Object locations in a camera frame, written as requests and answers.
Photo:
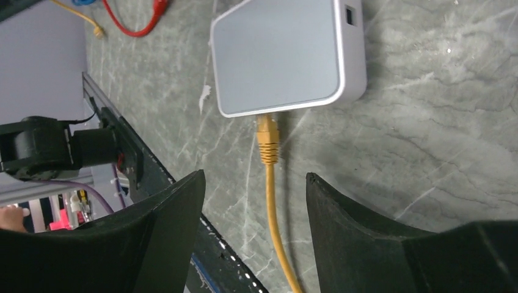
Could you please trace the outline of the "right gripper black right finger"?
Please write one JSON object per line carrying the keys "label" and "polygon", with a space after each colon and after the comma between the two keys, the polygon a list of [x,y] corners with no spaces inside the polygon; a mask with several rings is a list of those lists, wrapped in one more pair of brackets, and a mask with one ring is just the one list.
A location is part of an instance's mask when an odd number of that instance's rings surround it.
{"label": "right gripper black right finger", "polygon": [[517,222],[483,220],[441,233],[390,219],[306,176],[322,292],[516,292]]}

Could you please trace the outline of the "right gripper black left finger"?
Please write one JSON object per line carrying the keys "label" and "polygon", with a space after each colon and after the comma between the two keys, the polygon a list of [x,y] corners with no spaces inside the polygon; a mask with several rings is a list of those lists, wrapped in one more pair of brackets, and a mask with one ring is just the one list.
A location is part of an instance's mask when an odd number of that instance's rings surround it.
{"label": "right gripper black left finger", "polygon": [[75,230],[1,231],[2,292],[183,292],[202,170]]}

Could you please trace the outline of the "blue ethernet cable long loop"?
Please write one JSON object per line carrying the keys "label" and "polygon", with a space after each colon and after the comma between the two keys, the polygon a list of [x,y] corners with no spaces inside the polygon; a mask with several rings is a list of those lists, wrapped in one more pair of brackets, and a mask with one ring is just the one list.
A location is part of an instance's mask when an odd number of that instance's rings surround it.
{"label": "blue ethernet cable long loop", "polygon": [[96,0],[71,0],[71,2],[75,6],[86,6],[86,5],[92,5],[96,2]]}

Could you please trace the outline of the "white mini router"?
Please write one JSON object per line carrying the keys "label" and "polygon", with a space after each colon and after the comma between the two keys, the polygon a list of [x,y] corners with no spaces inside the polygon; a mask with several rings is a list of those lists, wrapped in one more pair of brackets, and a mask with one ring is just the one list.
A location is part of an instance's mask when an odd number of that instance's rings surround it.
{"label": "white mini router", "polygon": [[367,88],[361,1],[243,1],[212,22],[210,42],[227,118],[355,101]]}

